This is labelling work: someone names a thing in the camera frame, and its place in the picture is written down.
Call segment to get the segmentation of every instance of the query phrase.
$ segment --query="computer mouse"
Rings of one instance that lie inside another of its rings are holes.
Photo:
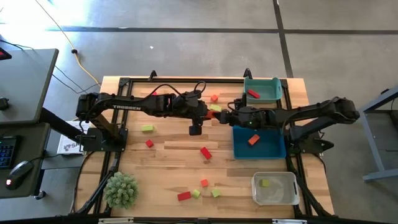
[[[32,170],[33,164],[29,161],[22,161],[18,163],[10,172],[6,180],[6,188],[15,190],[23,183],[24,179]]]

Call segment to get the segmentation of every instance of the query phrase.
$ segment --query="plastic bin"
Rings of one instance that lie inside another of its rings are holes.
[[[261,186],[266,179],[267,187]],[[292,172],[256,172],[251,179],[253,200],[259,205],[298,205],[300,202],[296,176]]]
[[[278,78],[271,80],[256,80],[249,79],[246,77],[243,84],[243,92],[247,90],[253,90],[260,94],[260,98],[256,99],[253,96],[247,94],[246,99],[248,103],[275,103],[277,100],[282,98],[282,85]]]
[[[233,126],[235,159],[281,159],[286,157],[285,141],[279,129],[253,130]],[[258,134],[260,139],[250,146],[248,140]]]

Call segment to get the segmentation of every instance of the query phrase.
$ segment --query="yellow cable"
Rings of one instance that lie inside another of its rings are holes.
[[[63,35],[67,38],[67,40],[68,40],[68,42],[69,42],[69,45],[70,45],[70,47],[72,48],[72,50],[76,50],[76,49],[75,49],[75,46],[73,46],[72,41],[70,41],[70,39],[68,38],[67,34],[62,30],[62,28],[58,25],[58,23],[55,21],[55,19],[53,19],[53,17],[50,16],[50,14],[44,9],[44,7],[43,7],[37,0],[35,0],[35,1],[36,1],[36,3],[43,9],[43,11],[49,16],[49,18],[51,18],[51,20],[54,21],[54,23],[57,25],[57,27],[60,29],[60,31],[63,33]],[[80,68],[81,68],[83,71],[85,71],[85,72],[87,73],[87,75],[89,75],[99,86],[101,86],[100,83],[98,82],[98,80],[97,80],[90,72],[88,72],[88,71],[81,65],[79,56],[77,56],[77,51],[76,51],[76,53],[73,53],[73,54],[75,55],[77,64],[79,64]]]

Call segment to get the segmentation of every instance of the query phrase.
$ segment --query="black floor stripe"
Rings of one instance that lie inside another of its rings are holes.
[[[186,33],[242,33],[277,34],[279,29],[247,28],[158,28],[158,27],[86,27],[61,26],[65,32],[186,32]],[[46,31],[60,31],[58,27],[48,27]],[[331,30],[331,29],[282,29],[285,34],[336,34],[336,35],[398,35],[398,30]]]
[[[183,32],[183,33],[240,33],[240,34],[277,34],[278,29],[245,28],[140,28],[140,27],[82,27],[61,26],[65,32]],[[46,31],[60,31],[58,27],[48,27]]]
[[[274,3],[276,24],[279,31],[280,46],[282,48],[282,57],[284,59],[286,76],[287,78],[293,78],[292,65],[290,64],[289,51],[287,50],[286,36],[284,32],[284,25],[282,23],[282,16],[280,15],[278,0],[272,0],[272,2]]]
[[[285,34],[397,35],[398,30],[316,30],[284,29]]]

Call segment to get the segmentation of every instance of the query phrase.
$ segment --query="keyboard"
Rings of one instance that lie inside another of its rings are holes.
[[[0,169],[12,169],[19,144],[19,136],[0,137]]]

